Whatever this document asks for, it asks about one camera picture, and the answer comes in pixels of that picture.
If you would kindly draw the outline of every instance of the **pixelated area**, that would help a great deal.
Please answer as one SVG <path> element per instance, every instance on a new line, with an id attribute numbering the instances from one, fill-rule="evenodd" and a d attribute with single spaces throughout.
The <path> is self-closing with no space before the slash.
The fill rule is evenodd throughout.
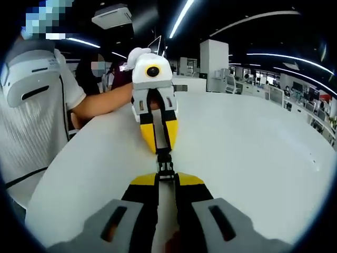
<path id="1" fill-rule="evenodd" d="M 26 12 L 26 23 L 22 27 L 23 36 L 62 40 L 64 33 L 53 33 L 53 27 L 58 27 L 64 19 L 66 8 L 72 7 L 74 0 L 46 0 L 39 2 L 39 7 L 29 8 Z"/>

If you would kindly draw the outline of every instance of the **camera lens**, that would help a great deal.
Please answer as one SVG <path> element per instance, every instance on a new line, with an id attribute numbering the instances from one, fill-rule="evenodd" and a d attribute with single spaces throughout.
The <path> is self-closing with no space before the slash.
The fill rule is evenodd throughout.
<path id="1" fill-rule="evenodd" d="M 146 72 L 150 77 L 156 77 L 159 75 L 159 69 L 157 67 L 150 67 Z"/>

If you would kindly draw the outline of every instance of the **metal bracket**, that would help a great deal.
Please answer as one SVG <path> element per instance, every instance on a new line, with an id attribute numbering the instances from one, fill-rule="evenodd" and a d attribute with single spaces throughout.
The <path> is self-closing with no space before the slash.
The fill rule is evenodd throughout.
<path id="1" fill-rule="evenodd" d="M 159 181 L 173 181 L 174 180 L 174 170 L 171 155 L 165 150 L 158 153 L 158 175 Z"/>

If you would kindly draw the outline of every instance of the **ceiling light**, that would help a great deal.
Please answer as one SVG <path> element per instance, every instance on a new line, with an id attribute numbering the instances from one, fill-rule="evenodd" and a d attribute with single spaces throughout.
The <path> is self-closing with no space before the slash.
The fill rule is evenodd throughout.
<path id="1" fill-rule="evenodd" d="M 322 56 L 321 56 L 321 62 L 323 62 L 323 60 L 325 58 L 325 55 L 326 55 L 326 44 L 324 46 L 324 50 L 323 50 L 323 53 L 322 53 Z"/>
<path id="2" fill-rule="evenodd" d="M 183 20 L 184 16 L 186 15 L 186 12 L 189 10 L 189 8 L 191 7 L 191 5 L 193 4 L 194 0 L 187 0 L 183 10 L 181 11 L 177 21 L 175 22 L 175 25 L 171 31 L 171 34 L 170 34 L 170 38 L 173 38 L 175 32 L 177 31 L 181 21 Z"/>
<path id="3" fill-rule="evenodd" d="M 125 56 L 122 56 L 122 55 L 117 54 L 117 53 L 115 53 L 115 52 L 111 52 L 111 53 L 113 53 L 113 54 L 115 54 L 115 55 L 118 55 L 118 56 L 120 56 L 120 57 L 123 57 L 123 58 L 127 59 Z"/>
<path id="4" fill-rule="evenodd" d="M 268 16 L 274 16 L 274 15 L 301 15 L 299 12 L 296 11 L 277 11 L 277 12 L 268 12 L 268 13 L 263 13 L 263 14 L 258 14 L 252 17 L 246 17 L 243 20 L 237 21 L 233 24 L 230 24 L 228 26 L 225 26 L 224 28 L 221 28 L 220 30 L 216 31 L 215 33 L 211 34 L 210 37 L 214 36 L 215 34 L 218 34 L 230 27 L 233 27 L 234 25 L 239 25 L 241 23 L 250 21 L 250 20 L 254 20 L 256 18 L 260 18 L 260 17 L 268 17 Z"/>
<path id="5" fill-rule="evenodd" d="M 93 47 L 97 47 L 97 48 L 100 48 L 100 46 L 97 46 L 95 44 L 92 44 L 92 43 L 89 43 L 89 42 L 86 42 L 86 41 L 81 41 L 81 40 L 78 40 L 76 38 L 67 38 L 66 40 L 69 40 L 69 41 L 76 41 L 76 42 L 80 42 L 80 43 L 83 43 L 83 44 L 86 44 L 86 45 L 89 45 L 89 46 L 93 46 Z"/>
<path id="6" fill-rule="evenodd" d="M 329 91 L 331 91 L 333 94 L 335 94 L 335 95 L 337 96 L 337 93 L 334 92 L 332 89 L 330 89 L 329 87 L 327 87 L 327 86 L 324 85 L 323 83 L 320 83 L 319 81 L 316 81 L 315 79 L 312 79 L 311 77 L 308 77 L 308 76 L 306 76 L 306 75 L 302 75 L 302 74 L 300 74 L 300 73 L 293 72 L 293 71 L 290 71 L 290 70 L 281 69 L 281 68 L 279 68 L 279 67 L 274 67 L 274 69 L 287 71 L 287 72 L 290 72 L 290 73 L 293 73 L 293 74 L 300 75 L 300 76 L 302 76 L 302 77 L 308 78 L 308 79 L 310 79 L 311 81 L 314 81 L 314 82 L 320 84 L 321 86 L 323 86 L 324 88 L 328 89 Z"/>
<path id="7" fill-rule="evenodd" d="M 330 74 L 334 75 L 334 73 L 331 70 L 328 70 L 326 67 L 323 67 L 323 66 L 321 66 L 321 65 L 319 65 L 317 63 L 314 63 L 314 62 L 311 62 L 311 61 L 308 61 L 308 60 L 305 60 L 305 59 L 293 57 L 293 56 L 280 55 L 280 54 L 261 54 L 261 53 L 258 53 L 258 54 L 247 54 L 247 55 L 268 55 L 268 56 L 278 56 L 278 57 L 284 57 L 284 58 L 294 59 L 294 60 L 298 60 L 298 61 L 309 63 L 311 65 L 319 67 L 320 69 L 328 71 Z"/>

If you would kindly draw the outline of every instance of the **white pillar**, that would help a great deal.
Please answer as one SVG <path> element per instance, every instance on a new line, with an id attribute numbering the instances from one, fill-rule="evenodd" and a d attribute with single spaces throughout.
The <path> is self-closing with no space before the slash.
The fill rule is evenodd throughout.
<path id="1" fill-rule="evenodd" d="M 200 44 L 200 72 L 207 73 L 207 91 L 224 92 L 222 80 L 214 79 L 216 70 L 229 68 L 227 43 L 207 40 Z"/>
<path id="2" fill-rule="evenodd" d="M 337 116 L 337 100 L 333 97 L 331 101 L 330 117 Z"/>
<path id="3" fill-rule="evenodd" d="M 187 58 L 180 57 L 179 75 L 187 75 Z"/>

